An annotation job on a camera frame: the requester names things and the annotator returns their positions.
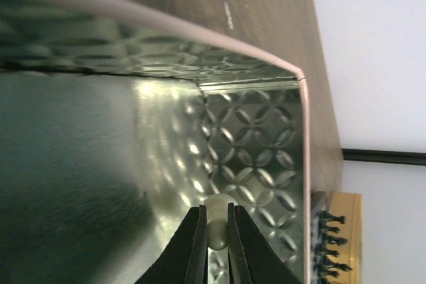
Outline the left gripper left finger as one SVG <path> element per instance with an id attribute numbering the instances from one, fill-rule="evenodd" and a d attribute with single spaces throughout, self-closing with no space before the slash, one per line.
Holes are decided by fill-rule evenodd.
<path id="1" fill-rule="evenodd" d="M 136 281 L 140 284 L 208 282 L 206 207 L 188 210 L 160 257 Z"/>

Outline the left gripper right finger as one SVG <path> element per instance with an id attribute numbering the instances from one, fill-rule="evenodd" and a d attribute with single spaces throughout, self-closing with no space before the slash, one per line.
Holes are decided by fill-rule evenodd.
<path id="1" fill-rule="evenodd" d="M 228 264 L 231 283 L 292 284 L 300 280 L 274 253 L 249 213 L 228 204 Z"/>

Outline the white chess knight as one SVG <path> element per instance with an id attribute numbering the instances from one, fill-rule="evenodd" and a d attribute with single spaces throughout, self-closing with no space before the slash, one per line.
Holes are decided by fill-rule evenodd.
<path id="1" fill-rule="evenodd" d="M 207 218 L 207 243 L 214 251 L 220 251 L 228 245 L 228 204 L 237 205 L 237 201 L 228 194 L 213 194 L 204 201 Z"/>

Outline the pink metal tin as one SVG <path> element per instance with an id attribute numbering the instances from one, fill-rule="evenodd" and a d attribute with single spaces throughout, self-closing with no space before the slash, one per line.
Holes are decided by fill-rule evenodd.
<path id="1" fill-rule="evenodd" d="M 304 73 L 128 0 L 1 0 L 1 282 L 134 283 L 186 212 L 244 206 L 311 281 Z"/>

